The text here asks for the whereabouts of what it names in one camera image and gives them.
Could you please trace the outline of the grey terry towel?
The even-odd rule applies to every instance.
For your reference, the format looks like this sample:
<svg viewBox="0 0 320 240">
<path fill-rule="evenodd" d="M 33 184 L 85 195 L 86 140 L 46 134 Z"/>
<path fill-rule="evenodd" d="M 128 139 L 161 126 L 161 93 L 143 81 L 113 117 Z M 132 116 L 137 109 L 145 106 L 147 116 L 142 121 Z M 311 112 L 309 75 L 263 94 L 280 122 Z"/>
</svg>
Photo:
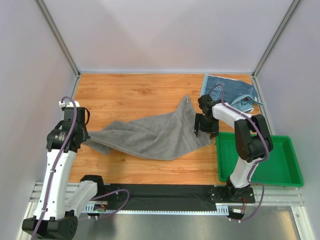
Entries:
<svg viewBox="0 0 320 240">
<path fill-rule="evenodd" d="M 128 122 L 116 120 L 91 131 L 84 145 L 105 155 L 114 149 L 142 159 L 172 161 L 212 143 L 207 133 L 194 133 L 195 116 L 190 97 L 185 95 L 173 112 Z"/>
</svg>

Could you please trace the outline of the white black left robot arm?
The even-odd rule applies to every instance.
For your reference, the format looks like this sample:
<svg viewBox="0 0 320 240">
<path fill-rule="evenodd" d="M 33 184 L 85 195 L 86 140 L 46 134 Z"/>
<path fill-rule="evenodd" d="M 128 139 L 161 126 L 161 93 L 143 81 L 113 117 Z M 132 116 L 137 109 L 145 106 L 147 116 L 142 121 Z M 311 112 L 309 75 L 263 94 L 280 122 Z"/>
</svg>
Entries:
<svg viewBox="0 0 320 240">
<path fill-rule="evenodd" d="M 22 230 L 33 240 L 73 239 L 87 203 L 104 191 L 102 176 L 87 174 L 72 196 L 66 198 L 73 162 L 82 143 L 90 138 L 87 131 L 90 114 L 67 96 L 59 107 L 64 116 L 46 138 L 46 171 L 38 204 L 32 217 L 22 222 Z"/>
</svg>

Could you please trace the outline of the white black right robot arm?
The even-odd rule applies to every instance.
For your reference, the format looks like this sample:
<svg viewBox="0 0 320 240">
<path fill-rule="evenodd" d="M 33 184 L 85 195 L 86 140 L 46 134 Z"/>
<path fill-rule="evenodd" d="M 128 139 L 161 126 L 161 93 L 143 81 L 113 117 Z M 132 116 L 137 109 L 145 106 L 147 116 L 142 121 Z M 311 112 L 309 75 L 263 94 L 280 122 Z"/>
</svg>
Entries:
<svg viewBox="0 0 320 240">
<path fill-rule="evenodd" d="M 238 160 L 225 186 L 213 186 L 210 199 L 214 203 L 254 203 L 251 177 L 259 165 L 269 157 L 273 142 L 263 115 L 241 112 L 222 100 L 213 100 L 210 95 L 198 99 L 201 113 L 195 115 L 194 134 L 204 132 L 215 138 L 219 123 L 224 122 L 234 129 L 235 148 Z"/>
</svg>

